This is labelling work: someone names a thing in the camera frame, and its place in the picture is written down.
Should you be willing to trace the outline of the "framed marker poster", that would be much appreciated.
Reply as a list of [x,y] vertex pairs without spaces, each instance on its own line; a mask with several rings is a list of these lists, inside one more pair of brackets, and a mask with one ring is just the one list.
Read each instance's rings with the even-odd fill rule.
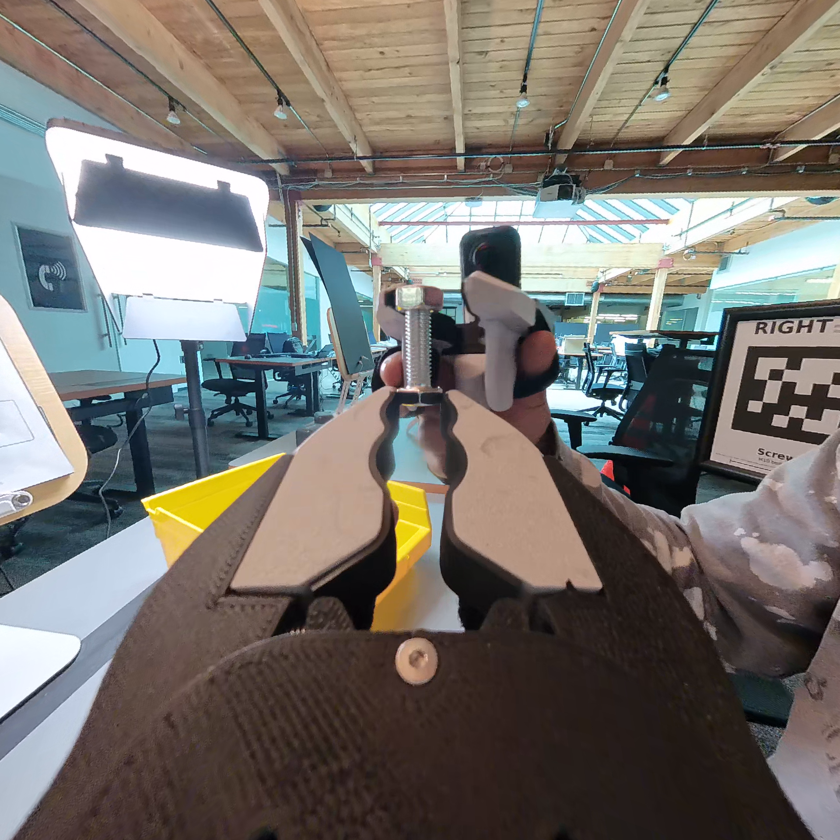
[[815,450],[838,425],[838,300],[725,310],[700,467],[756,485]]

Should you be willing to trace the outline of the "printed instruction sheet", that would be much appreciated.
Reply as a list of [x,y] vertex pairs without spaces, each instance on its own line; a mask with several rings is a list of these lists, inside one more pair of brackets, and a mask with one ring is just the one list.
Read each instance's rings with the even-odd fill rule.
[[22,375],[1,346],[1,492],[70,476],[72,465]]

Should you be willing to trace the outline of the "person's torso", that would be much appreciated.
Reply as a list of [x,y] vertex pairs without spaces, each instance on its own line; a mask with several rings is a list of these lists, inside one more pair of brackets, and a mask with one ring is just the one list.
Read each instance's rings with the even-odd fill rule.
[[794,693],[786,730],[770,767],[814,838],[839,838],[838,601]]

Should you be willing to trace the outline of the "studio light panel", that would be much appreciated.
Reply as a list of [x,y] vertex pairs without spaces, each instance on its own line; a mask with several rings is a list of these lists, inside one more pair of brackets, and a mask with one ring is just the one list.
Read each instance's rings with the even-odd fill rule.
[[266,262],[259,175],[129,134],[50,119],[45,146],[73,232],[127,339],[236,341]]

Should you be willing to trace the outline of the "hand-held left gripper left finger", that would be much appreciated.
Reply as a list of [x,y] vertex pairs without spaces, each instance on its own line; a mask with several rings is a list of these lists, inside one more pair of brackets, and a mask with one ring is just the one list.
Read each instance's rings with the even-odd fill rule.
[[310,436],[288,459],[231,591],[373,607],[396,572],[387,480],[397,429],[397,393],[379,390]]

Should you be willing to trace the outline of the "person's right forearm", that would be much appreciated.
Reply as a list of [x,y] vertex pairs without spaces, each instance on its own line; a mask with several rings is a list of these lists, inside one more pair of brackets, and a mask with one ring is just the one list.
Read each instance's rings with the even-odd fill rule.
[[755,490],[678,516],[608,488],[593,464],[546,433],[548,453],[616,514],[673,578],[732,670],[787,677],[824,639],[838,655],[839,434],[787,460]]

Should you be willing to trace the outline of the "black flag panel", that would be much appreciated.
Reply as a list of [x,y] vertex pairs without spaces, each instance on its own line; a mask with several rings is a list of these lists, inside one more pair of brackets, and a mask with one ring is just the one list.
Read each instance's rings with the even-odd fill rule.
[[327,291],[336,355],[343,358],[350,375],[373,372],[368,331],[343,254],[314,235],[304,239],[304,245]]

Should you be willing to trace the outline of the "yellow plastic bin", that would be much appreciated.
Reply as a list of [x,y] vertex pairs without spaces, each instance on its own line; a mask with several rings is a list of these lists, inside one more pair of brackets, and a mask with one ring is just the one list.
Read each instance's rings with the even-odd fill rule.
[[[143,506],[152,520],[167,565],[172,566],[212,522],[285,455],[261,458],[144,498]],[[398,510],[396,566],[392,582],[377,597],[374,631],[396,629],[396,619],[386,612],[396,607],[398,586],[431,548],[433,527],[429,497],[443,497],[446,493],[443,485],[413,481],[390,480],[388,488]]]

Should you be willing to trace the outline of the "wooden board stand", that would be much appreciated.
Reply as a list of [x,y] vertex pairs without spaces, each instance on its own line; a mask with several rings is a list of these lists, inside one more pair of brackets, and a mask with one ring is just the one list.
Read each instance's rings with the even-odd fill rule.
[[339,394],[339,403],[334,412],[334,415],[337,416],[340,415],[345,408],[352,406],[360,399],[367,380],[372,377],[375,363],[373,356],[370,353],[363,354],[356,362],[349,360],[347,353],[345,353],[340,337],[340,331],[331,308],[327,310],[327,321],[329,325],[330,338],[332,339],[335,361],[338,365],[342,382]]

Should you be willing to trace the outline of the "dark wall picture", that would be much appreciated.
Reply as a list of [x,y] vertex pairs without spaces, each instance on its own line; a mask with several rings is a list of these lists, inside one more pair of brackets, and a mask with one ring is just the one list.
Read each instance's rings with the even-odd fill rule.
[[86,312],[87,302],[70,236],[16,224],[17,249],[31,308]]

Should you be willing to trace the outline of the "steel hex bolt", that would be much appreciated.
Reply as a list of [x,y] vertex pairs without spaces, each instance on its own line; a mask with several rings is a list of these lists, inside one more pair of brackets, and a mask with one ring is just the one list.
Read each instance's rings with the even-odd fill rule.
[[404,311],[401,403],[416,409],[439,406],[442,391],[433,382],[432,312],[427,306]]

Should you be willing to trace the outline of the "grey desk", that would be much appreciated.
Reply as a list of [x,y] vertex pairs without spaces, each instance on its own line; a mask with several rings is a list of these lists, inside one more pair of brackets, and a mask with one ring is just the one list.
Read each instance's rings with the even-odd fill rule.
[[262,459],[273,458],[279,455],[293,454],[298,447],[298,430],[292,430],[277,439],[265,442],[264,444],[248,451],[246,454],[228,462],[229,469],[236,469],[247,466]]

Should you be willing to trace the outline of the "black light stand pole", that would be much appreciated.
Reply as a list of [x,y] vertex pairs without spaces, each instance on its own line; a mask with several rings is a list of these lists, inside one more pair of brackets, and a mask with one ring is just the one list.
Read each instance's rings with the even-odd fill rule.
[[188,396],[188,423],[191,429],[196,477],[211,473],[207,442],[207,417],[203,407],[202,365],[199,342],[181,340]]

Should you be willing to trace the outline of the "person's right hand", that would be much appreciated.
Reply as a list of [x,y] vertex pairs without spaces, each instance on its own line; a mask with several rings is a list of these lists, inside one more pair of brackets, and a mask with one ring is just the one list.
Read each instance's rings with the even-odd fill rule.
[[[524,378],[539,378],[550,371],[556,358],[556,346],[551,333],[533,332],[524,337],[517,349],[518,373]],[[456,389],[477,399],[479,404],[487,403],[483,374],[472,370],[475,356],[442,356],[437,368],[437,386],[447,392]],[[379,366],[379,377],[384,386],[404,386],[404,364],[401,351],[386,355]],[[550,414],[546,389],[514,400],[511,406],[497,416],[514,426],[544,456],[556,457],[559,449],[559,434]],[[418,421],[418,440],[424,451],[427,467],[434,476],[448,483],[445,474],[445,440],[438,417],[438,408],[421,412]]]

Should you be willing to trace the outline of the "black office chair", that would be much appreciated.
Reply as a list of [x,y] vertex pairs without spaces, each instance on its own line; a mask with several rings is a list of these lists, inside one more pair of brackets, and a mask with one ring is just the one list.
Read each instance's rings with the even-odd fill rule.
[[699,443],[713,350],[663,348],[606,445],[578,451],[626,471],[630,498],[678,516],[697,497]]
[[[260,357],[267,351],[268,343],[264,332],[252,332],[243,342],[235,342],[233,356],[235,358]],[[206,419],[206,425],[211,427],[222,415],[233,413],[245,421],[247,427],[252,427],[253,422],[250,416],[255,414],[256,407],[249,406],[242,402],[248,395],[257,394],[257,384],[266,386],[266,372],[261,368],[243,366],[242,364],[229,364],[230,376],[223,376],[222,362],[214,361],[217,375],[213,379],[205,380],[202,387],[205,390],[223,396],[224,406],[213,409]]]

